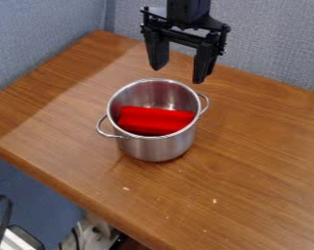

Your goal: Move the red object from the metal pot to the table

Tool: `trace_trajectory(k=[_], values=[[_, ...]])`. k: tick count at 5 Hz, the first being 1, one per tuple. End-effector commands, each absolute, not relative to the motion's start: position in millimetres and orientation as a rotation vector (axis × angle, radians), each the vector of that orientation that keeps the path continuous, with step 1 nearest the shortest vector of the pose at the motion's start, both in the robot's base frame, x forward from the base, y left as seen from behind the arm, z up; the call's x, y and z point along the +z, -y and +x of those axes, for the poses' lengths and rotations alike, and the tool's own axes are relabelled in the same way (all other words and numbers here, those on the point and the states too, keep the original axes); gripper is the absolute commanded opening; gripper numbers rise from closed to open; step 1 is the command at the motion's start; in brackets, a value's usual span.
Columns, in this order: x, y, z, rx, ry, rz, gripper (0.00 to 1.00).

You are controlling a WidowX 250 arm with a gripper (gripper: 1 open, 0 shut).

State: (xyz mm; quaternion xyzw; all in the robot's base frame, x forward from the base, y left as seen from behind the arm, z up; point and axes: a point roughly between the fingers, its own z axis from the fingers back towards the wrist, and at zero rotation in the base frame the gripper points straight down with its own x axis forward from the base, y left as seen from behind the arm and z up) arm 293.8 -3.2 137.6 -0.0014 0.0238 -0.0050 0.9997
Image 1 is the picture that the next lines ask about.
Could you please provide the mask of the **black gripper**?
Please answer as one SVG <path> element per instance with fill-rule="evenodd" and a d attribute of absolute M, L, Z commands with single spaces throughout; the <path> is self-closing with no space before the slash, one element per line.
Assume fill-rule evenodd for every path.
<path fill-rule="evenodd" d="M 144 6 L 140 11 L 150 67 L 160 70 L 168 63 L 169 42 L 197 48 L 192 82 L 200 84 L 212 73 L 217 55 L 224 54 L 230 32 L 230 27 L 209 16 L 210 0 L 166 0 L 165 8 Z"/>

